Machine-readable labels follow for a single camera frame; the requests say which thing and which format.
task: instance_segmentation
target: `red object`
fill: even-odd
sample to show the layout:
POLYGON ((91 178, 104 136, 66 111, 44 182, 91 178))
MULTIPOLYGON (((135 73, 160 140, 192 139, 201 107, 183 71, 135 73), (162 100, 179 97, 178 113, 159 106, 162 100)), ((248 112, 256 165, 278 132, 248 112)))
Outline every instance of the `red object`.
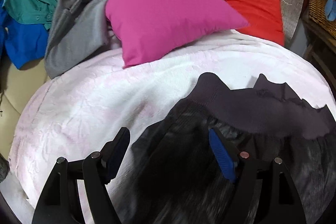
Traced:
POLYGON ((250 23, 238 32, 285 45, 281 0, 225 0, 250 23))

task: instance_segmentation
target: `fleece blanket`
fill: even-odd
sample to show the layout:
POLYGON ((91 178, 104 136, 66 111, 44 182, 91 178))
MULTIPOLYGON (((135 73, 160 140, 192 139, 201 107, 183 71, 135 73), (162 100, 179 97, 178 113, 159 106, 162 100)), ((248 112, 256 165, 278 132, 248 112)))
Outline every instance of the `fleece blanket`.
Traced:
MULTIPOLYGON (((84 159, 120 127, 130 130, 134 143, 191 92, 204 72, 215 73, 231 90, 253 87, 262 73, 273 83, 286 82, 312 107, 327 104, 336 118, 330 88, 310 63, 274 42, 234 30, 203 37, 155 62, 123 65, 120 48, 104 52, 47 82, 27 104, 9 162, 33 207, 58 157, 84 159)), ((132 163, 129 149, 106 186, 112 202, 122 195, 132 163)), ((79 193, 84 218, 93 223, 83 183, 79 193)))

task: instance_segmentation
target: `teal shirt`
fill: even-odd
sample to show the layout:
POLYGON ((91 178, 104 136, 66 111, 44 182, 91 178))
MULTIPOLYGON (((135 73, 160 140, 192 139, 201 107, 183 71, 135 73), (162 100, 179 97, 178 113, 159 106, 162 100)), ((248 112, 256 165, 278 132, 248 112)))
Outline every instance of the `teal shirt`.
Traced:
POLYGON ((4 0, 3 7, 21 24, 43 24, 49 30, 57 0, 4 0))

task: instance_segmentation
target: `dark cloth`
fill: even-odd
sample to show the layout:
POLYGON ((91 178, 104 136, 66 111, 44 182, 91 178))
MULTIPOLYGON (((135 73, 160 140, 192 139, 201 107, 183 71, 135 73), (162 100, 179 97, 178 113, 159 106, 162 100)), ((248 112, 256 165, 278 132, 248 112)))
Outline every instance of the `dark cloth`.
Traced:
MULTIPOLYGON (((217 128, 256 159, 281 157, 313 224, 336 189, 335 126, 327 107, 312 108, 287 84, 260 75, 254 88, 230 90, 216 75, 202 74, 132 145, 133 173, 122 198, 112 202, 125 224, 222 223, 234 186, 209 146, 209 129, 217 128)), ((257 198, 246 223, 253 223, 256 209, 257 198)))
POLYGON ((9 164, 8 161, 4 159, 4 157, 0 154, 0 182, 7 177, 9 172, 9 164))

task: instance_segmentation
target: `beige sofa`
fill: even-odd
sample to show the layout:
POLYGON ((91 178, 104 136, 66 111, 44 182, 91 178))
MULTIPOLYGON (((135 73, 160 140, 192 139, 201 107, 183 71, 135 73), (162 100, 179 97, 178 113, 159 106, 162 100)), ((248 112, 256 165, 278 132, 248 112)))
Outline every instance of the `beige sofa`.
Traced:
POLYGON ((47 80, 49 77, 43 59, 28 62, 18 70, 7 56, 1 57, 0 154, 5 159, 8 159, 15 127, 23 109, 47 80))

